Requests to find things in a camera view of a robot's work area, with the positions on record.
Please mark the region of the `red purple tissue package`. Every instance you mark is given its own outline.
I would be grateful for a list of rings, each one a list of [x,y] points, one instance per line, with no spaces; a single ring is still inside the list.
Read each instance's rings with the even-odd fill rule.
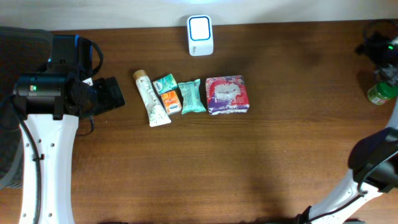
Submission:
[[[207,78],[205,89],[210,115],[246,113],[250,107],[242,75]]]

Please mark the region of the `white bamboo print tube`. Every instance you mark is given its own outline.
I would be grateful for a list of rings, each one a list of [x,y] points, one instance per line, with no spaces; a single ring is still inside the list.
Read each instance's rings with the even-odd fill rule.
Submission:
[[[149,126],[156,127],[171,123],[162,103],[159,101],[155,90],[152,87],[145,70],[138,70],[133,73],[140,96],[146,107],[149,117]]]

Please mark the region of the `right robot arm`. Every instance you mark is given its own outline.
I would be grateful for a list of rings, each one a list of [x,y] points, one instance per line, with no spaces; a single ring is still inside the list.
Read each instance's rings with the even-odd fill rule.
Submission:
[[[356,49],[372,60],[387,85],[397,86],[397,39],[375,32]],[[351,216],[365,203],[397,188],[397,110],[387,126],[351,151],[344,179],[320,203],[296,216],[294,223],[356,223]]]

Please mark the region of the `orange tissue pack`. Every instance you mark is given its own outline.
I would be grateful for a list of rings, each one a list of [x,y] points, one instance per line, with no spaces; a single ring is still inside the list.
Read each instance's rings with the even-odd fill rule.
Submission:
[[[161,94],[161,99],[168,115],[178,113],[182,110],[181,102],[175,90]]]

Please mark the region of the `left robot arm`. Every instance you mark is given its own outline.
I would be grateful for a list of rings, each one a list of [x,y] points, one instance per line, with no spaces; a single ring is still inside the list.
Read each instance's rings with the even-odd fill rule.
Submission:
[[[23,191],[20,223],[73,223],[73,144],[79,121],[126,101],[114,77],[93,77],[96,43],[79,35],[56,35],[45,68],[18,79],[11,105],[22,134]]]

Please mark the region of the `teal wet wipes pack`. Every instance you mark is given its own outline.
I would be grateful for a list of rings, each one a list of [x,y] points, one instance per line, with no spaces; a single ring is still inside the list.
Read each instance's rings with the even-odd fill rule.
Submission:
[[[201,113],[206,111],[200,99],[200,79],[178,83],[178,87],[183,97],[182,114],[189,112]]]

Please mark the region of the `green lid jar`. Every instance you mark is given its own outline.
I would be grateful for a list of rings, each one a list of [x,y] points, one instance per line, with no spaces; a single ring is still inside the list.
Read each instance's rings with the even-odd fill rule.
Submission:
[[[375,84],[368,90],[367,98],[374,105],[383,105],[397,96],[397,87],[386,82]]]

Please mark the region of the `teal blue tissue pack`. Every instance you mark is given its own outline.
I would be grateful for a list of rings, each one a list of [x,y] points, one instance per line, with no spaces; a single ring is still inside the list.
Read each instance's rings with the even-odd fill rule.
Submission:
[[[153,81],[152,84],[159,95],[178,88],[178,84],[171,73]]]

